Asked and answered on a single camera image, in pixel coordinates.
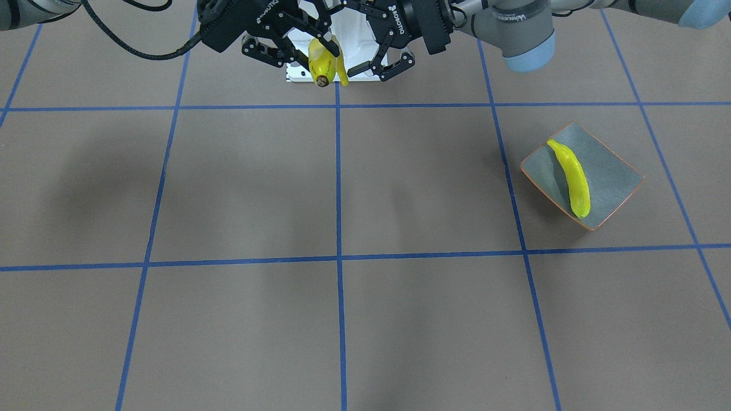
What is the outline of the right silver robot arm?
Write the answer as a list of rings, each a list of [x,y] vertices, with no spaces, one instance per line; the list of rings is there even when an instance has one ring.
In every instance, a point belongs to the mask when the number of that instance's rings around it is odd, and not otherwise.
[[[309,59],[289,37],[292,30],[310,35],[332,55],[340,56],[340,46],[331,32],[331,17],[340,7],[329,7],[324,1],[315,1],[314,7],[316,17],[303,10],[298,1],[198,1],[198,30],[169,54],[146,54],[134,49],[102,21],[89,1],[3,1],[1,17],[2,31],[10,31],[63,20],[83,9],[121,49],[153,62],[182,57],[198,44],[221,53],[243,37],[243,53],[260,62],[273,67],[299,63],[309,68]]]

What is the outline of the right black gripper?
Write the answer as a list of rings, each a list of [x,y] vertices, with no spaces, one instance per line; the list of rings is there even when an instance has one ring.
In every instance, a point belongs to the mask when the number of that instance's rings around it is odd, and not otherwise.
[[[309,70],[308,57],[290,39],[293,31],[318,39],[335,57],[342,53],[330,22],[297,11],[298,1],[197,1],[196,8],[203,44],[219,53],[246,33],[250,35],[242,39],[243,55],[272,67],[294,65]],[[264,44],[259,38],[272,39],[275,45]]]

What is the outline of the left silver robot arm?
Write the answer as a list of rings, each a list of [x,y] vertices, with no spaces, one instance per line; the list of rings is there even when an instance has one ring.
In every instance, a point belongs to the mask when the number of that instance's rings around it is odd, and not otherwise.
[[[455,35],[493,47],[509,70],[527,73],[551,61],[566,21],[589,11],[622,11],[695,30],[729,19],[728,1],[327,1],[326,6],[347,16],[336,22],[343,47],[349,46],[351,31],[365,42],[358,59],[345,59],[345,75],[382,82],[415,65],[413,44],[441,54]]]

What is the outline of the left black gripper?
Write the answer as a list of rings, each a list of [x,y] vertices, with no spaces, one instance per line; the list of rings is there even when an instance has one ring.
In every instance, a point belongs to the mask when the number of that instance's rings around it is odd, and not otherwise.
[[[453,32],[452,12],[447,1],[323,1],[320,11],[321,22],[331,21],[332,16],[342,10],[353,10],[366,16],[379,44],[369,62],[362,62],[348,68],[349,78],[368,74],[381,82],[391,80],[409,70],[416,58],[407,47],[411,42],[422,39],[429,54],[440,54],[450,44]],[[388,65],[383,59],[388,50],[399,49],[399,58]]]

